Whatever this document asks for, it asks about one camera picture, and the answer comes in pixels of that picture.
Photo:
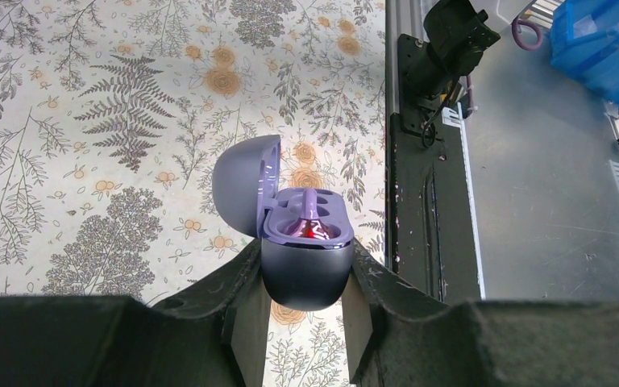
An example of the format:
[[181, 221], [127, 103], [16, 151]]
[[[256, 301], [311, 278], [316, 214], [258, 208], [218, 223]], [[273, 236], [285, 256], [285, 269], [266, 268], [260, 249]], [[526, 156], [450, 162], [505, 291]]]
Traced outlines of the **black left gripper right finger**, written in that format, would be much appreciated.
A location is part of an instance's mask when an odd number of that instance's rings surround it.
[[444, 304], [360, 244], [342, 296], [358, 386], [619, 386], [619, 302]]

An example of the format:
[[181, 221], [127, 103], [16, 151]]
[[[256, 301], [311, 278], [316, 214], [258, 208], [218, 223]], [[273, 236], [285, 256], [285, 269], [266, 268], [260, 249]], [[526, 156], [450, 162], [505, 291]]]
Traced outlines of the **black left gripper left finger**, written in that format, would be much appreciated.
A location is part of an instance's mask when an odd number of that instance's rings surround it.
[[270, 298], [260, 241], [146, 306], [129, 296], [0, 297], [0, 386], [260, 386]]

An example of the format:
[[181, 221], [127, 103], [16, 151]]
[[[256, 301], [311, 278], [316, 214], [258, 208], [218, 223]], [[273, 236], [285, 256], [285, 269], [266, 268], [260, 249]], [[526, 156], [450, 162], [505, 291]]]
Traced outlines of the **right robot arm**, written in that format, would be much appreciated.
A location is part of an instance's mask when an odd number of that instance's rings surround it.
[[402, 80], [417, 94], [438, 96], [451, 81], [469, 75], [501, 32], [530, 1], [438, 1], [422, 20], [426, 38], [408, 55]]

